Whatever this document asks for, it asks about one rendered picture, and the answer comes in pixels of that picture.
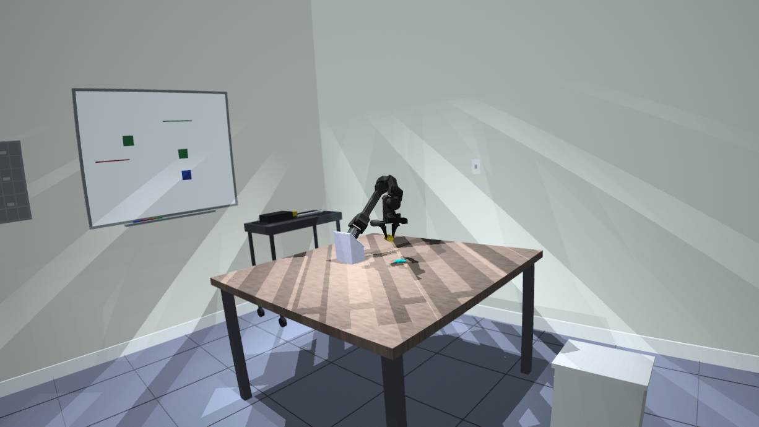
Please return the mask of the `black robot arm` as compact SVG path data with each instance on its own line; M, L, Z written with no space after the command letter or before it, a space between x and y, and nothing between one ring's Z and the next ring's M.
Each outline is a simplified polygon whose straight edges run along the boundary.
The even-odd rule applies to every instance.
M382 197L383 209L393 209L392 213L385 214L385 219L387 220L387 223L396 224L397 220L401 219L401 215L396 214L395 210L401 207L403 190L399 188L399 186L397 186L397 179L394 178L392 175L379 177L374 186L374 194L371 196L368 203L366 203L366 206L364 207L363 211L357 214L355 218L350 220L350 223L348 224L348 226L350 227L348 230L348 233L350 233L354 238L357 239L359 234L363 233L365 229L368 227L368 222L370 221L369 215L374 209L374 206L376 205L376 203L379 201L381 195L385 194L385 192L388 192L389 196L384 195ZM357 226L361 230L358 229Z

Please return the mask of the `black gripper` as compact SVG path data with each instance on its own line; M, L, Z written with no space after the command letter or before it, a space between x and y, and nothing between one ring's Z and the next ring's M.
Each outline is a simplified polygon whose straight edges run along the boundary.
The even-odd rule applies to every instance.
M386 211L386 210L388 210L388 211ZM380 220L371 220L370 221L370 225L371 226L380 226L381 227L381 229L382 229L382 231L383 231L386 239L387 239L387 232L386 232L386 226L385 226L385 224L388 224L388 223L387 223L387 220L385 219L385 214L386 213L392 213L392 212L393 212L393 209L383 209L383 221L380 221ZM406 219L406 218L404 218L404 217L402 217L400 220L397 220L396 224L395 223L391 223L392 224L392 237L393 238L395 236L395 232L396 232L397 227L400 226L399 223L409 224L409 220Z

